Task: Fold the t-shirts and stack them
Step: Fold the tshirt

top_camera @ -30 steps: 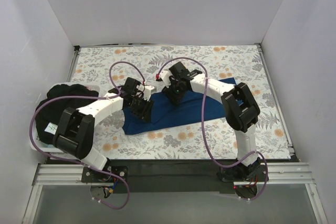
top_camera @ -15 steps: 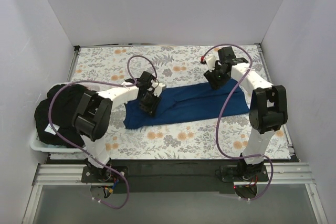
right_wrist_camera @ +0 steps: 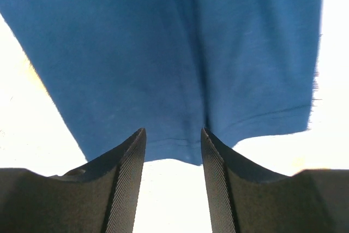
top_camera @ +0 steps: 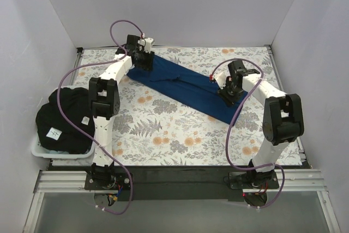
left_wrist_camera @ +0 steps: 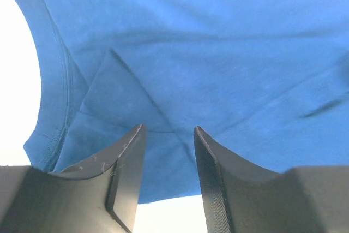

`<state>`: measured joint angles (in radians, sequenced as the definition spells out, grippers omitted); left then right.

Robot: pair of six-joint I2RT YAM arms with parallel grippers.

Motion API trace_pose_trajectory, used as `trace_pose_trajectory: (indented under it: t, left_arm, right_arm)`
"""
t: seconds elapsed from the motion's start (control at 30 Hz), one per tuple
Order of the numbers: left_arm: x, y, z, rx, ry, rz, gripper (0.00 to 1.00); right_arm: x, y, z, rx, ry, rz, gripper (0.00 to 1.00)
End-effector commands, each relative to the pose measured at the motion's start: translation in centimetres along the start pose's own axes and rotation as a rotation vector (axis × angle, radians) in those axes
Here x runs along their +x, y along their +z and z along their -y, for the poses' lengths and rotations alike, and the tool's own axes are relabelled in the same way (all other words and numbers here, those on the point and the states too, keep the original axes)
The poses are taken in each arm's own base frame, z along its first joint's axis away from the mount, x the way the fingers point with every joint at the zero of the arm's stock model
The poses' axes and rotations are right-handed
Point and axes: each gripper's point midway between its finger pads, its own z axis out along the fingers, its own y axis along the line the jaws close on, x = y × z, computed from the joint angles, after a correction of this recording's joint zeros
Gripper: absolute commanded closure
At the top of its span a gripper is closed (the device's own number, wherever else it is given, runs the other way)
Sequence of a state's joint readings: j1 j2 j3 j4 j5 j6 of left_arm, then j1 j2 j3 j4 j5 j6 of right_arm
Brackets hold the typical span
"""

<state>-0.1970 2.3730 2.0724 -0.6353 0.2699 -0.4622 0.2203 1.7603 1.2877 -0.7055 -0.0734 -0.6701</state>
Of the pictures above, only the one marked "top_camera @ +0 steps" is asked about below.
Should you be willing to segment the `blue t shirt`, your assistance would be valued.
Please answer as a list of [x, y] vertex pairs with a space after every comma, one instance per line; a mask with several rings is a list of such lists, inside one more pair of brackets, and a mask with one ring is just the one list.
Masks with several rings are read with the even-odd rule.
[[152, 71], [133, 68], [129, 70], [128, 77], [227, 124], [231, 122], [238, 106], [247, 95], [244, 92], [234, 105], [227, 106], [217, 94], [218, 85], [211, 83], [209, 77], [157, 55], [153, 59]]

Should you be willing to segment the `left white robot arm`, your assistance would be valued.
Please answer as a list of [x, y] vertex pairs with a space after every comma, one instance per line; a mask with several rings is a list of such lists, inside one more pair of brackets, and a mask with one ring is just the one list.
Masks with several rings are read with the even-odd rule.
[[112, 159], [112, 127], [121, 105], [118, 85], [134, 67], [153, 69], [153, 45], [153, 38], [128, 35], [126, 45], [117, 50], [107, 69], [89, 81], [89, 106], [95, 127], [91, 179], [104, 189], [111, 189], [117, 182]]

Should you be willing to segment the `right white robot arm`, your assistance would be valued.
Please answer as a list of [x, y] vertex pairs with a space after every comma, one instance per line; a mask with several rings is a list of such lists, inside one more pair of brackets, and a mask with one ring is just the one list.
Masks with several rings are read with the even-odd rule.
[[302, 101], [297, 94], [287, 94], [264, 80], [262, 69], [245, 67], [243, 58], [227, 59], [229, 74], [213, 71], [209, 79], [219, 86], [217, 94], [228, 106], [238, 103], [240, 113], [253, 96], [263, 106], [264, 139], [259, 151], [245, 168], [235, 166], [228, 176], [230, 186], [259, 188], [276, 182], [276, 162], [284, 149], [304, 134]]

